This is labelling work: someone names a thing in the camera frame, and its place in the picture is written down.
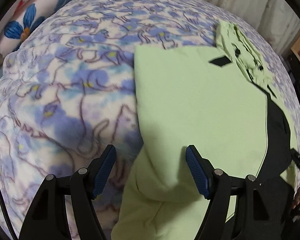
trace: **metal screw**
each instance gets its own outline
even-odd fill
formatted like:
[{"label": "metal screw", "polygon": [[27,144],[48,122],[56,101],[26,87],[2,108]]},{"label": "metal screw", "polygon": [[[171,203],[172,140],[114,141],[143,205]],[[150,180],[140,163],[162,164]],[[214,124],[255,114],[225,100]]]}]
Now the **metal screw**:
[{"label": "metal screw", "polygon": [[248,175],[248,180],[250,180],[250,181],[255,181],[255,180],[256,180],[256,177],[253,176],[253,175]]},{"label": "metal screw", "polygon": [[218,176],[221,176],[223,174],[223,171],[221,169],[215,169],[214,173]]},{"label": "metal screw", "polygon": [[86,174],[88,172],[88,170],[86,168],[81,168],[80,170],[78,170],[79,174]]},{"label": "metal screw", "polygon": [[54,176],[52,174],[48,174],[46,177],[46,180],[52,180],[54,178]]}]

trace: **light green fabric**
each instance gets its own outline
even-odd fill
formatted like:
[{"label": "light green fabric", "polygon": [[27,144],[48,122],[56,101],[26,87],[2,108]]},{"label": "light green fabric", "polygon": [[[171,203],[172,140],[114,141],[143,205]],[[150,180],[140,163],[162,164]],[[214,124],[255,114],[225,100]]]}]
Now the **light green fabric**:
[{"label": "light green fabric", "polygon": [[[243,38],[235,25],[221,22],[218,48],[136,48],[137,109],[144,146],[125,185],[112,240],[194,239],[209,201],[199,195],[186,164],[185,148],[190,144],[230,176],[258,174],[267,151],[267,98],[248,81],[245,65],[261,87],[271,84],[272,77],[253,67],[250,53],[266,70],[247,39],[244,46],[249,52],[239,48]],[[232,43],[241,50],[239,59]],[[224,55],[233,63],[223,67],[209,63]],[[290,125],[291,147],[296,147],[291,118],[284,105],[278,105]],[[291,184],[294,174],[291,167]],[[234,207],[232,197],[228,217]]]}]

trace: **orange flower center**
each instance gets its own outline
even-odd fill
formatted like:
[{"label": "orange flower center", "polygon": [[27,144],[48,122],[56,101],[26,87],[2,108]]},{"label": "orange flower center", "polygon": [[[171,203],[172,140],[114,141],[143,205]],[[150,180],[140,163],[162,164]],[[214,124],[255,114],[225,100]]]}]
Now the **orange flower center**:
[{"label": "orange flower center", "polygon": [[21,34],[21,42],[24,42],[26,40],[26,38],[28,38],[30,35],[30,29],[29,28],[25,28],[23,30],[23,33]]}]

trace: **folded garment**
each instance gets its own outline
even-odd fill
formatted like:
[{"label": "folded garment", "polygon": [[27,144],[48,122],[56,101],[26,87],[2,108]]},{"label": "folded garment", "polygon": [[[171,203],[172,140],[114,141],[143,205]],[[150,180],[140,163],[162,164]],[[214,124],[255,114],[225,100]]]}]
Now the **folded garment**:
[{"label": "folded garment", "polygon": [[0,23],[0,55],[4,59],[48,17],[71,0],[19,0],[9,22]]},{"label": "folded garment", "polygon": [[[144,146],[131,169],[112,240],[193,240],[209,201],[185,160],[194,144],[228,175],[281,177],[295,187],[294,123],[261,54],[237,25],[220,21],[217,48],[135,52]],[[228,219],[233,216],[231,197]]]}]

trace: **floral pillow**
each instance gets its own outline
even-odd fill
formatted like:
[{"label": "floral pillow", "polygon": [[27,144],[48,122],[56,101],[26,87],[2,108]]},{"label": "floral pillow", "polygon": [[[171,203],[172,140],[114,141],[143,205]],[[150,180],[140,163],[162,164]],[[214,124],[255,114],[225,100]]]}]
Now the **floral pillow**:
[{"label": "floral pillow", "polygon": [[0,54],[5,58],[19,49],[29,35],[48,17],[71,0],[29,0],[16,9],[0,33]]}]

